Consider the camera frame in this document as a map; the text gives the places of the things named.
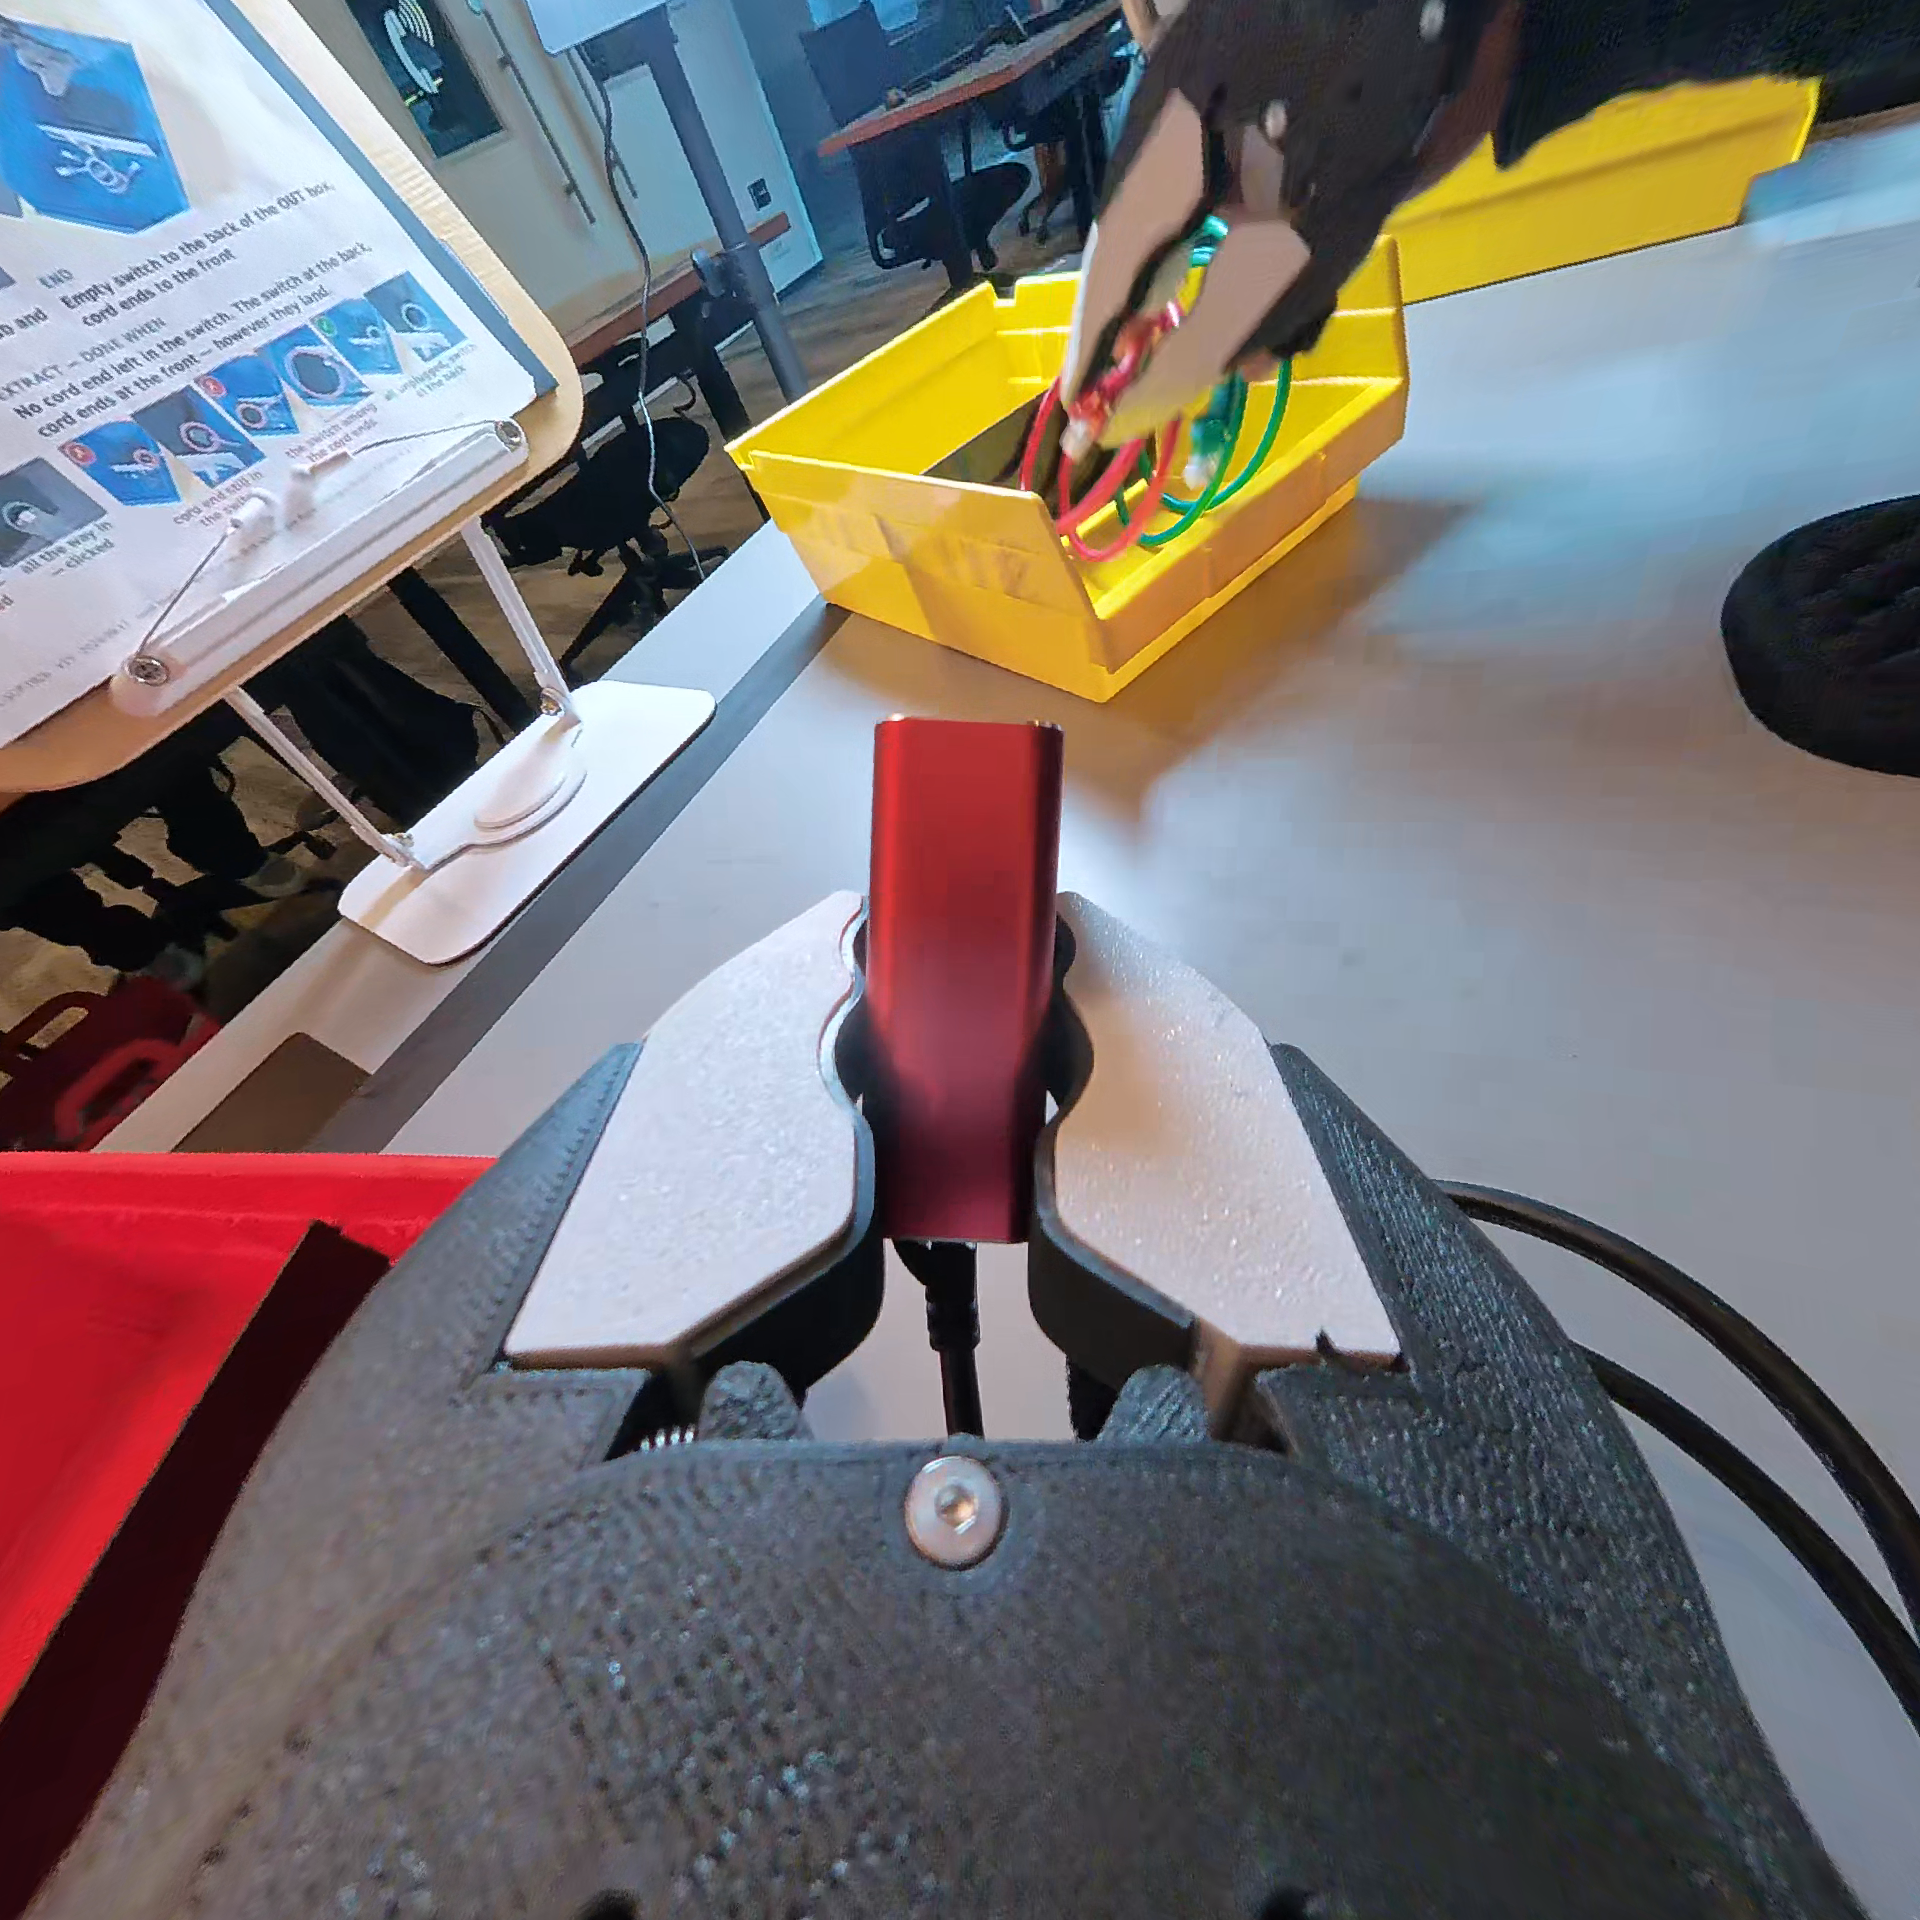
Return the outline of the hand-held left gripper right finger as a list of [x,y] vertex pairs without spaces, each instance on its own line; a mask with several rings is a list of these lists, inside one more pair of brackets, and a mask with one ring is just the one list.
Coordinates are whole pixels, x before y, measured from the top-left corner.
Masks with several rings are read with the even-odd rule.
[[1081,895],[1036,1142],[1027,1289],[1045,1340],[1110,1391],[1166,1367],[1214,1436],[1264,1371],[1385,1377],[1404,1335],[1259,1026],[1188,961]]

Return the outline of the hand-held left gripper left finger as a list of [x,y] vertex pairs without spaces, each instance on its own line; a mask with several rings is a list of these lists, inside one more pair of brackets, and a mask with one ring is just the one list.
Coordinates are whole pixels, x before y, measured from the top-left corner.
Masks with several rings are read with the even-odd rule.
[[837,1064],[861,917],[834,891],[651,1022],[504,1332],[514,1377],[648,1371],[693,1421],[745,1363],[808,1405],[873,1332],[877,1149]]

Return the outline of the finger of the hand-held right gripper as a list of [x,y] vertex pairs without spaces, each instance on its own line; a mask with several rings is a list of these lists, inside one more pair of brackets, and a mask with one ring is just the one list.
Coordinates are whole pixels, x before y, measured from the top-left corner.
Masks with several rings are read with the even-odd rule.
[[1116,160],[1110,201],[1093,221],[1077,277],[1064,386],[1086,389],[1110,362],[1121,323],[1166,310],[1153,300],[1166,256],[1188,261],[1188,231],[1214,206],[1214,129],[1194,101],[1166,101],[1132,127],[1132,160]]
[[1116,440],[1142,440],[1249,352],[1268,312],[1307,271],[1307,244],[1294,226],[1243,217],[1214,246],[1185,316],[1154,341],[1137,376],[1116,399]]

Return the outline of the red ethernet splitter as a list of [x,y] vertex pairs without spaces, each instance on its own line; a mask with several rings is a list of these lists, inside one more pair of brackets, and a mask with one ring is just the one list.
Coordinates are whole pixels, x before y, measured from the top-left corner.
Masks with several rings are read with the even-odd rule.
[[1058,725],[873,731],[861,1110],[888,1237],[1027,1237],[1064,795]]

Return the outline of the yellow plastic bin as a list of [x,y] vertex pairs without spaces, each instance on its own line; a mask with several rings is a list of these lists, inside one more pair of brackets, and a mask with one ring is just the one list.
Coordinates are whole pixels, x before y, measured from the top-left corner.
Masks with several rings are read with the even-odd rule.
[[1015,485],[938,476],[1006,440],[1058,372],[1072,277],[980,284],[728,447],[823,598],[1110,704],[1357,497],[1404,433],[1399,244],[1381,237],[1294,362],[1269,454],[1180,540],[1089,563]]
[[1491,141],[1390,221],[1404,303],[1732,228],[1805,153],[1818,82],[1677,82],[1600,106],[1513,165]]

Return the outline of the red plastic bin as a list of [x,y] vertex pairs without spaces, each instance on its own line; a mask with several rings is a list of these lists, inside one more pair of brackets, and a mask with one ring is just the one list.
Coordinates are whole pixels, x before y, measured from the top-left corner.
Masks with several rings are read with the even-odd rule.
[[2,1154],[7,1708],[305,1235],[398,1260],[488,1167],[488,1154]]

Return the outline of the wooden office desk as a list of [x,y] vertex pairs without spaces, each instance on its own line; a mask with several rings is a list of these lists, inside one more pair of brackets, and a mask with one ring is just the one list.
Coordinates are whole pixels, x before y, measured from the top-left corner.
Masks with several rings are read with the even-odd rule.
[[852,154],[861,144],[916,122],[943,122],[959,109],[1006,101],[1006,116],[1043,111],[1045,101],[1100,74],[1121,51],[1121,5],[1086,5],[1050,12],[1020,43],[1001,43],[932,82],[883,88],[880,101],[817,141],[817,160]]

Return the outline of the red plastic stool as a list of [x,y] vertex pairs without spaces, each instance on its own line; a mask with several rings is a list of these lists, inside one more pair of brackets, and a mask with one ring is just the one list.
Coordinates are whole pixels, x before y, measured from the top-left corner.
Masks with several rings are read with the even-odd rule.
[[2,1029],[2,1153],[96,1149],[219,1032],[155,977],[41,1002]]

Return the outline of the clear page holder bar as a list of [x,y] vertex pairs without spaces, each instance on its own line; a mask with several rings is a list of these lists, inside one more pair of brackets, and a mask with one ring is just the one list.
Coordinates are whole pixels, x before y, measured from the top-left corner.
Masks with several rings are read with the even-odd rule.
[[112,709],[153,719],[233,660],[366,585],[431,524],[527,462],[513,417],[328,447],[278,493],[244,496],[208,555],[109,680]]

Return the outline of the grey metal post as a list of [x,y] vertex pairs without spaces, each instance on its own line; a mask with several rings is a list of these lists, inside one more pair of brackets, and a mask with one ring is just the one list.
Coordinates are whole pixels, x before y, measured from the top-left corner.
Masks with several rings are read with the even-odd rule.
[[767,261],[758,256],[758,244],[749,237],[734,185],[724,176],[718,153],[680,60],[680,43],[674,36],[665,5],[636,12],[635,25],[641,36],[641,60],[656,79],[665,122],[676,133],[686,167],[698,187],[698,198],[706,201],[714,234],[718,237],[724,255],[744,284],[744,297],[752,308],[752,326],[775,372],[779,392],[785,403],[797,403],[811,384],[783,316],[775,284],[767,271]]

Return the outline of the blue phone wall sign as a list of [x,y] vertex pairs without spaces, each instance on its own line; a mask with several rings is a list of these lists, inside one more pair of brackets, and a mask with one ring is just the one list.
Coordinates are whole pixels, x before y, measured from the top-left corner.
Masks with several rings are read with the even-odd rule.
[[501,122],[439,5],[345,5],[437,160],[501,134]]

